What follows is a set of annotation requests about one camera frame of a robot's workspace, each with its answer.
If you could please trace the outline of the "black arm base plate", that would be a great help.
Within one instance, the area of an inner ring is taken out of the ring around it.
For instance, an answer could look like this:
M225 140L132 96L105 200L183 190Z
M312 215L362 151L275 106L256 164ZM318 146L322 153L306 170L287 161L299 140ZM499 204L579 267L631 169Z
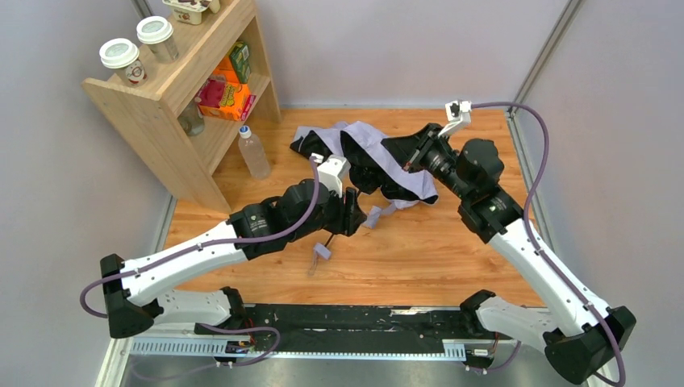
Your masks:
M410 312L407 306L255 304L219 327L251 326L277 329L281 352L428 354L442 352L445 339L494 339L468 328L458 309Z

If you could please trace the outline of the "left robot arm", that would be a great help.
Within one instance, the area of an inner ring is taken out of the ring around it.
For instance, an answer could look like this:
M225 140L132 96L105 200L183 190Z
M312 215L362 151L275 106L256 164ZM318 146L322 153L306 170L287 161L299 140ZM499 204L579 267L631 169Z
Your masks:
M99 265L109 334L123 339L162 323L235 323L236 308L227 292L175 287L217 268L282 251L319 230L351 236L366 219L356 189L338 194L304 179L283 195L247 205L168 250L129 260L114 253L105 256Z

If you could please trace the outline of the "lavender folding umbrella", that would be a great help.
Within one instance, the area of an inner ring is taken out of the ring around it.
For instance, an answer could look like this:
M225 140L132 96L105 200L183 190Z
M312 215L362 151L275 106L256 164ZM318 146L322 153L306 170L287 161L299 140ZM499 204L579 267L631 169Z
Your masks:
M368 123L335 123L332 127L304 127L295 132L290 149L308 157L312 153L343 156L351 164L348 176L363 194L380 191L390 204L373 206L364 227L375 228L382 216L423 203L433 205L439 195L427 172L408 173L399 166L382 141L388 135Z

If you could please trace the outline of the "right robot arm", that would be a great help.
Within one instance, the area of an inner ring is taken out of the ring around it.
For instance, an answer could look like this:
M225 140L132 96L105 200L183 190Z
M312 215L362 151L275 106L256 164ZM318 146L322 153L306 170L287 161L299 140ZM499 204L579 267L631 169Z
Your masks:
M480 290L461 303L465 326L476 336L499 333L535 348L569 383L596 377L624 348L634 314L610 307L542 240L501 187L504 165L491 140L470 139L456 150L440 130L430 123L413 135L384 139L382 146L404 170L430 173L454 193L465 226L516 268L548 310L536 313Z

